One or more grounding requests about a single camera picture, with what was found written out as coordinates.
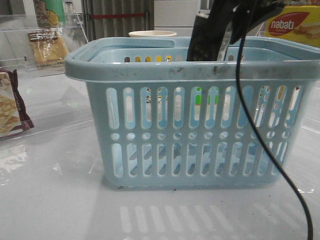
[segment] black cable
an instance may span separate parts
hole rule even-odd
[[[288,174],[285,172],[285,170],[282,168],[282,166],[280,165],[280,163],[276,160],[275,156],[272,154],[272,152],[270,151],[269,147],[266,145],[266,143],[264,142],[262,136],[260,135],[258,129],[256,128],[256,125],[254,123],[253,118],[250,115],[249,109],[246,105],[246,101],[244,99],[243,93],[242,93],[242,88],[240,85],[240,66],[241,66],[241,60],[242,60],[242,54],[243,54],[243,49],[244,49],[244,45],[245,45],[245,41],[246,41],[246,35],[249,29],[249,25],[253,16],[253,12],[255,11],[256,5],[257,5],[257,1],[254,1],[254,5],[252,6],[252,9],[250,10],[250,12],[248,12],[248,19],[247,19],[247,27],[246,29],[244,29],[242,37],[241,37],[241,42],[239,45],[239,50],[238,50],[238,56],[237,56],[237,60],[236,60],[236,69],[235,69],[235,81],[236,81],[236,89],[241,101],[241,105],[244,109],[245,115],[252,127],[253,132],[255,133],[257,139],[259,140],[261,146],[263,147],[264,151],[266,152],[266,154],[268,155],[268,157],[271,159],[271,161],[273,162],[273,164],[276,166],[276,168],[279,170],[279,172],[281,173],[281,175],[284,177],[284,179],[286,180],[286,182],[289,184],[289,186],[292,188],[292,190],[294,191],[295,195],[297,196],[297,198],[299,199],[301,206],[303,208],[303,211],[305,213],[305,217],[306,217],[306,222],[307,222],[307,240],[313,240],[314,239],[314,228],[313,228],[313,223],[312,223],[312,217],[308,208],[308,205],[304,199],[304,197],[302,196],[302,194],[299,192],[298,188],[296,187],[296,185],[294,184],[294,182],[291,180],[291,178],[288,176]]]

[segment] black device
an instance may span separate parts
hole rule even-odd
[[[246,29],[253,4],[255,0],[214,0],[210,14],[195,17],[187,61],[223,61],[229,44],[285,7],[283,0],[258,0]]]

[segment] plastic container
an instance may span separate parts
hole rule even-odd
[[[129,36],[131,38],[143,38],[143,37],[175,37],[177,35],[174,31],[160,31],[160,30],[149,30],[149,31],[131,31]]]
[[[238,45],[229,47],[226,62],[187,62],[189,42],[104,38],[66,57],[65,74],[87,85],[106,178],[116,186],[233,188],[276,181],[279,173],[236,94]],[[243,56],[244,97],[284,164],[320,79],[320,49],[248,37]]]

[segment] food package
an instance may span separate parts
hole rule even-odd
[[[286,6],[266,22],[265,35],[320,47],[320,6]]]
[[[68,49],[57,28],[28,33],[28,39],[38,67],[63,65]]]
[[[0,138],[33,128],[18,91],[17,71],[0,70]]]

